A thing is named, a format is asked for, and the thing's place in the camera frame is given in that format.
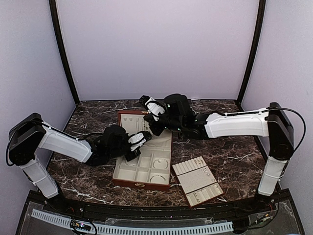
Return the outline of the red jewelry box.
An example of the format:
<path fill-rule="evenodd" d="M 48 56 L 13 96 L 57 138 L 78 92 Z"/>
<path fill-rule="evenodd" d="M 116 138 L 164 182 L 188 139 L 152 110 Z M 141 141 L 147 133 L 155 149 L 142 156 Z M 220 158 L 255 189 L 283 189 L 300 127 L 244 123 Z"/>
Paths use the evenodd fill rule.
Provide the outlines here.
<path fill-rule="evenodd" d="M 140 156 L 127 162 L 116 159 L 112 176 L 115 185 L 129 188 L 168 191 L 170 187 L 172 132 L 164 130 L 140 148 Z"/>

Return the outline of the red jewelry tray insert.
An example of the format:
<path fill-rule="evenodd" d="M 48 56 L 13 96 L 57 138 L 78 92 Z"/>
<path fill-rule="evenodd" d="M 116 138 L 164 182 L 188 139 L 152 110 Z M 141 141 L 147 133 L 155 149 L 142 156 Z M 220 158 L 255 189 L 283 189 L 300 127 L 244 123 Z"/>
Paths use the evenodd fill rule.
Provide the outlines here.
<path fill-rule="evenodd" d="M 223 195 L 223 190 L 202 156 L 172 165 L 188 206 L 193 208 Z"/>

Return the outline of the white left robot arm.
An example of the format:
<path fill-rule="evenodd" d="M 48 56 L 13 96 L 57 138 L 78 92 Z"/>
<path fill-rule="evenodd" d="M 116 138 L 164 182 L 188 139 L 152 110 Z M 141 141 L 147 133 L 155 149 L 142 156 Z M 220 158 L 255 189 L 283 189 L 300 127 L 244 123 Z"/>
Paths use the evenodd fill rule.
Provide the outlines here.
<path fill-rule="evenodd" d="M 144 131 L 129 135 L 123 127 L 112 125 L 89 141 L 64 133 L 44 122 L 40 114 L 32 113 L 14 126 L 8 137 L 7 165 L 22 169 L 43 196 L 50 199 L 50 206 L 58 213 L 66 213 L 69 203 L 60 196 L 61 189 L 37 159 L 37 149 L 50 150 L 90 166 L 99 166 L 121 156 L 127 161 L 135 159 L 151 135 Z"/>

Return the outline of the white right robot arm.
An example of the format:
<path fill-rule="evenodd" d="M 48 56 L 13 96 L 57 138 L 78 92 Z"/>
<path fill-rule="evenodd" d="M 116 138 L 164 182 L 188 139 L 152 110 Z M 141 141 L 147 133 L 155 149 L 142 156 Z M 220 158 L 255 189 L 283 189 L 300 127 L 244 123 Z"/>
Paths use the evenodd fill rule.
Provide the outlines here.
<path fill-rule="evenodd" d="M 195 113 L 177 101 L 161 105 L 151 97 L 142 101 L 148 114 L 144 119 L 159 136 L 164 130 L 178 132 L 191 140 L 208 140 L 226 136 L 260 136 L 269 139 L 269 154 L 258 186 L 258 195 L 250 200 L 250 209 L 261 212 L 275 190 L 286 165 L 298 149 L 294 145 L 293 126 L 286 108 L 271 103 L 267 108 L 249 112 Z"/>

